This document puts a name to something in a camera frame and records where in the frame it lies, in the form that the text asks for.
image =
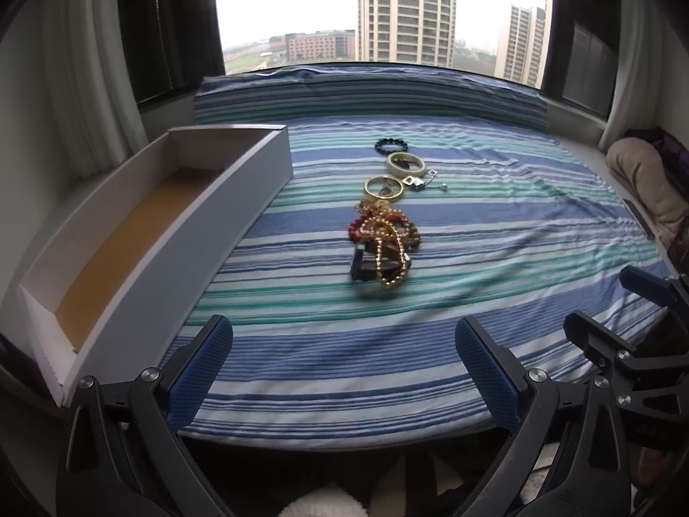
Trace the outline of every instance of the open box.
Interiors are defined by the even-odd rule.
[[[111,173],[40,252],[19,293],[58,405],[157,366],[208,283],[292,177],[287,128],[171,129]]]

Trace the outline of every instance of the striped fabric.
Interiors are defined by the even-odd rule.
[[[201,113],[202,120],[210,117]],[[349,279],[347,225],[373,143],[402,137],[449,191],[396,203],[422,235],[396,290]],[[611,188],[552,137],[478,119],[319,117],[289,126],[294,179],[256,221],[168,355],[214,313],[235,340],[192,434],[279,448],[359,448],[457,433],[489,418],[453,345],[478,318],[527,367],[587,371],[564,337],[581,309],[628,340],[663,311],[618,282],[666,275]]]
[[[280,122],[321,115],[472,116],[547,131],[532,88],[456,70],[360,62],[206,78],[196,122]]]

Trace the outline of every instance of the black beaded bracelet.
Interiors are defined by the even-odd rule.
[[[384,149],[383,146],[387,145],[397,146],[399,149]],[[395,151],[407,151],[408,149],[409,146],[407,145],[407,142],[394,137],[384,137],[376,142],[376,151],[383,156],[388,156],[391,153],[395,153]]]

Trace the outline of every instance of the tall apartment building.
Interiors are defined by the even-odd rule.
[[[293,63],[309,60],[356,60],[356,33],[345,31],[316,31],[285,35],[287,60]]]
[[[543,74],[539,76],[539,70],[547,50],[545,30],[546,10],[511,6],[497,43],[495,77],[540,87]]]
[[[452,65],[457,0],[359,0],[357,56]]]

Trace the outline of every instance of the white box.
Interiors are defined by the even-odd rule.
[[[77,351],[56,317],[65,295],[113,231],[180,168],[219,174],[146,250]],[[19,285],[55,402],[69,405],[82,376],[116,383],[157,366],[220,266],[291,177],[287,128],[272,125],[174,128],[110,174]]]

